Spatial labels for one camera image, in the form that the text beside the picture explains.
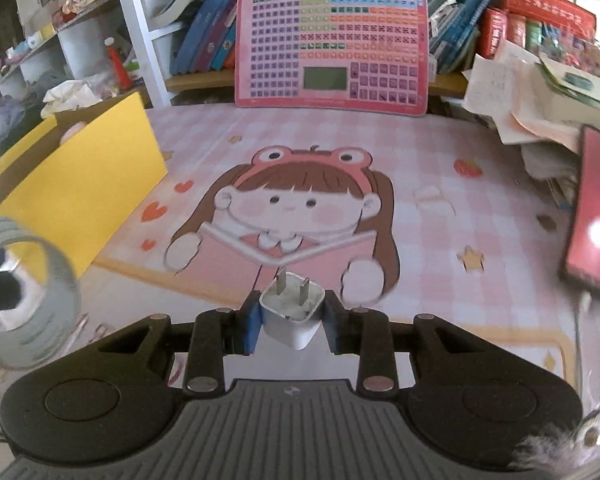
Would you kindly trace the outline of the stack of papers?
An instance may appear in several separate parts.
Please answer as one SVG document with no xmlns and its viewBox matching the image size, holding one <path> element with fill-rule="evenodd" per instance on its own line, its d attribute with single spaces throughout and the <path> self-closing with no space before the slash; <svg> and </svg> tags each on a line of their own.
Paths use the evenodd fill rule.
<svg viewBox="0 0 600 480">
<path fill-rule="evenodd" d="M 467 75 L 463 107 L 493 120 L 505 145 L 519 145 L 536 180 L 573 178 L 581 129 L 600 130 L 600 78 L 504 40 Z"/>
</svg>

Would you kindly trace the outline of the pink cartoon desk mat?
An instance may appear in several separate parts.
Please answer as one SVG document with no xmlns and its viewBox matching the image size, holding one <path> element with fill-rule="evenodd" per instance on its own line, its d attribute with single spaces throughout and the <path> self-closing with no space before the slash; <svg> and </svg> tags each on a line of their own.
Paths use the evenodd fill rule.
<svg viewBox="0 0 600 480">
<path fill-rule="evenodd" d="M 566 379 L 600 322 L 558 276 L 568 214 L 478 125 L 211 104 L 146 110 L 166 176 L 79 275 L 83 341 L 236 307 L 279 268 L 348 307 L 430 312 Z"/>
</svg>

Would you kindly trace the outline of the pile of clothes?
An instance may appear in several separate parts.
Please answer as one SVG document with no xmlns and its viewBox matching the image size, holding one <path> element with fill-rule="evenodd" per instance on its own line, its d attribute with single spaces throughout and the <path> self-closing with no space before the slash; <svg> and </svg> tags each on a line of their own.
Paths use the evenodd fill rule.
<svg viewBox="0 0 600 480">
<path fill-rule="evenodd" d="M 42 122 L 41 110 L 45 106 L 46 92 L 64 81 L 52 72 L 46 72 L 33 84 L 21 100 L 12 96 L 0 97 L 0 157 L 21 140 L 31 129 Z"/>
</svg>

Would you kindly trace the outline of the red smartphone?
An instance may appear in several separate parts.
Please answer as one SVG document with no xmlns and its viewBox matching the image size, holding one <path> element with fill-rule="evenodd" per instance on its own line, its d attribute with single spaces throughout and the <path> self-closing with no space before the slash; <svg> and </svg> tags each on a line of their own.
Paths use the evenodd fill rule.
<svg viewBox="0 0 600 480">
<path fill-rule="evenodd" d="M 600 129 L 590 125 L 581 128 L 579 186 L 564 269 L 600 298 Z"/>
</svg>

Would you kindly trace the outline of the yellow cardboard box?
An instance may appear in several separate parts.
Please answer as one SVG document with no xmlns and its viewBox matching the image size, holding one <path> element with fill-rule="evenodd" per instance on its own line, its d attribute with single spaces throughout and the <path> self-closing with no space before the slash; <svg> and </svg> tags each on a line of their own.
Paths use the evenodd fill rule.
<svg viewBox="0 0 600 480">
<path fill-rule="evenodd" d="M 65 144 L 77 122 L 87 126 Z M 0 216 L 44 237 L 82 275 L 166 176 L 138 93 L 50 116 L 0 157 Z"/>
</svg>

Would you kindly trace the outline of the row of blue books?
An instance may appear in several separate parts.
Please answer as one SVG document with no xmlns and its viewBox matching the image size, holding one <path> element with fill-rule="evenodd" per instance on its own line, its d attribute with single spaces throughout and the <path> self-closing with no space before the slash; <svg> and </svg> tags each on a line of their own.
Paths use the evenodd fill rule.
<svg viewBox="0 0 600 480">
<path fill-rule="evenodd" d="M 234 49 L 238 0 L 201 0 L 174 53 L 172 76 L 218 72 Z"/>
</svg>

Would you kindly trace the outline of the pink plush toy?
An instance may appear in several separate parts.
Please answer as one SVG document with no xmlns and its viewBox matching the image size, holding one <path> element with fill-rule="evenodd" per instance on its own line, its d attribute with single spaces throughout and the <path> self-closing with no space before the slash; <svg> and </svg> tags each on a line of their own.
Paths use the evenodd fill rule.
<svg viewBox="0 0 600 480">
<path fill-rule="evenodd" d="M 80 131 L 82 131 L 85 127 L 87 126 L 86 122 L 77 122 L 76 124 L 72 125 L 70 128 L 67 129 L 67 131 L 61 136 L 59 143 L 60 144 L 65 144 L 66 142 L 68 142 L 71 138 L 73 138 L 76 134 L 78 134 Z"/>
</svg>

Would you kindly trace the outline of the silver tape roll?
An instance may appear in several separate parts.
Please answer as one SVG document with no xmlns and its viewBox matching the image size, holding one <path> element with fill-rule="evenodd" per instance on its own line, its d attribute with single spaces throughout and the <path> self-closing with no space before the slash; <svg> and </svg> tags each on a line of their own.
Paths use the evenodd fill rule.
<svg viewBox="0 0 600 480">
<path fill-rule="evenodd" d="M 21 285 L 18 307 L 0 312 L 0 368 L 26 370 L 68 341 L 80 315 L 80 293 L 64 253 L 17 222 L 0 217 L 0 270 Z"/>
</svg>

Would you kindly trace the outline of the pink calculator learning board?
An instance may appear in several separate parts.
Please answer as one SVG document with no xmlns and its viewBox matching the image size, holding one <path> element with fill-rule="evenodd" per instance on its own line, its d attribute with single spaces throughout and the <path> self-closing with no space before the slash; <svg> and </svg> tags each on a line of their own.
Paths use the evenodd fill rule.
<svg viewBox="0 0 600 480">
<path fill-rule="evenodd" d="M 235 102 L 422 116 L 428 0 L 238 0 Z"/>
</svg>

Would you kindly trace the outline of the red book box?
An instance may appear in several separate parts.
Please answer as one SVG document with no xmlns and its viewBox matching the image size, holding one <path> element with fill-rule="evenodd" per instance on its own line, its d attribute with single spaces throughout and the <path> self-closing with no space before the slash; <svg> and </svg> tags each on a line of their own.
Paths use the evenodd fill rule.
<svg viewBox="0 0 600 480">
<path fill-rule="evenodd" d="M 528 20 L 571 30 L 583 39 L 596 34 L 596 16 L 568 0 L 492 0 L 492 4 Z"/>
</svg>

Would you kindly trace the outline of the white charger plug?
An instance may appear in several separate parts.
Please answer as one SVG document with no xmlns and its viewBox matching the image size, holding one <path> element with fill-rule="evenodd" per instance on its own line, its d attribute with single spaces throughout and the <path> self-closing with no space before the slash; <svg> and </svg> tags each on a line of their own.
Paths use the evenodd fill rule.
<svg viewBox="0 0 600 480">
<path fill-rule="evenodd" d="M 291 349 L 306 348 L 322 324 L 325 296 L 317 282 L 279 269 L 259 298 L 265 333 Z"/>
</svg>

